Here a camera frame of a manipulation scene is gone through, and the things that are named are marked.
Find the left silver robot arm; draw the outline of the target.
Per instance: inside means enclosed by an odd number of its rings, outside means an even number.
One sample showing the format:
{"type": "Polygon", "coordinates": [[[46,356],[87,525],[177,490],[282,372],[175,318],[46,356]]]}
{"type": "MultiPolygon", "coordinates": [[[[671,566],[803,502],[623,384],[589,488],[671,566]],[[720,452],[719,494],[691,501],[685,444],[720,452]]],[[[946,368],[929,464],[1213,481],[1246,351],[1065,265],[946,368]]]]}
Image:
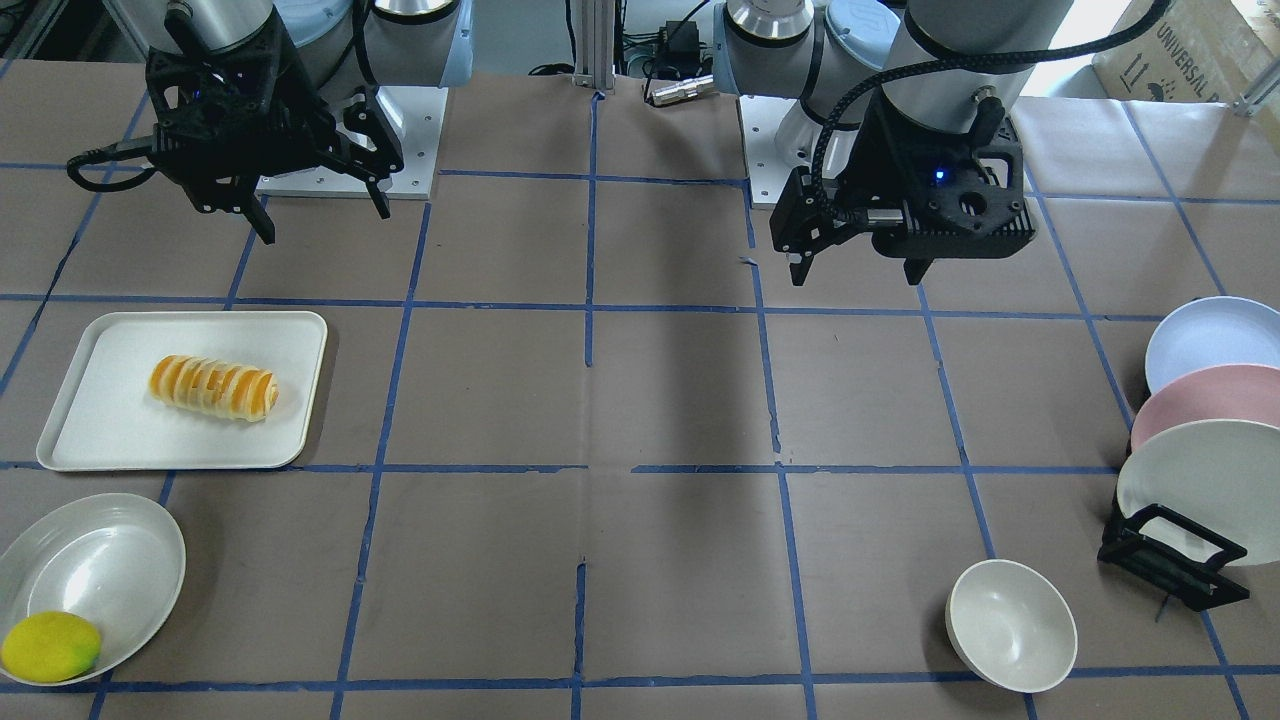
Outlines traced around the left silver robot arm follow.
{"type": "Polygon", "coordinates": [[[792,100],[806,127],[771,214],[791,282],[865,236],[919,284],[938,260],[1036,237],[1010,111],[1068,1],[722,1],[719,90],[792,100]]]}

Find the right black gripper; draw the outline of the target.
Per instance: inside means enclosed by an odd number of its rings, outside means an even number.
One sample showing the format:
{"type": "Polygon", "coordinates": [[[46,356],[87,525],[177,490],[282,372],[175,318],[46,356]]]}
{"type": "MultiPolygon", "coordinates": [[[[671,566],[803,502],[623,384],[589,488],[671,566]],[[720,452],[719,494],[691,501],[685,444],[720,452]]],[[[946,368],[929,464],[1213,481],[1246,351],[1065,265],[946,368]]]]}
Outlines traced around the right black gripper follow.
{"type": "Polygon", "coordinates": [[[259,182],[323,167],[362,182],[378,215],[390,219],[387,191],[404,159],[376,86],[323,99],[280,35],[201,60],[152,50],[145,79],[155,113],[147,159],[196,210],[242,215],[273,245],[259,182]]]}

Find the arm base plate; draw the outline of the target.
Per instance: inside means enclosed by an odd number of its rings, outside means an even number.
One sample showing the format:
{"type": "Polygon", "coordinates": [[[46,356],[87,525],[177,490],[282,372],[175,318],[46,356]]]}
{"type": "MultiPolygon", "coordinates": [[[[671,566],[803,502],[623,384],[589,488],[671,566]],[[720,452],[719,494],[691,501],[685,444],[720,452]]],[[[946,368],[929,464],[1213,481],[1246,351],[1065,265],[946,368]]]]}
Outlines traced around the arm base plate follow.
{"type": "MultiPolygon", "coordinates": [[[[448,88],[390,86],[379,100],[401,140],[403,167],[390,176],[390,200],[429,200],[436,170],[448,88]]],[[[264,177],[257,192],[273,197],[367,199],[362,182],[326,168],[264,177]]]]}
{"type": "Polygon", "coordinates": [[[739,115],[751,206],[772,209],[790,172],[812,161],[820,124],[797,99],[744,95],[739,115]]]}

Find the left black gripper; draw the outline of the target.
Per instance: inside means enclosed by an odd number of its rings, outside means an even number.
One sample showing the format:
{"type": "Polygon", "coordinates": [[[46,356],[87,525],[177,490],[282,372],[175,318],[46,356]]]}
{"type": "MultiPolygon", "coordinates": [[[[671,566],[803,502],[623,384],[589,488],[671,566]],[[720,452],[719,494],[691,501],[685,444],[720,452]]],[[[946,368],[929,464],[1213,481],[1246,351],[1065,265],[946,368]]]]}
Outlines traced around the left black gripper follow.
{"type": "Polygon", "coordinates": [[[776,251],[803,287],[813,258],[869,232],[873,249],[902,259],[919,286],[938,259],[1005,259],[1037,233],[1025,199],[1021,143],[1002,100],[972,104],[957,133],[928,129],[882,95],[867,106],[845,169],[817,182],[791,170],[771,217],[776,251]]]}

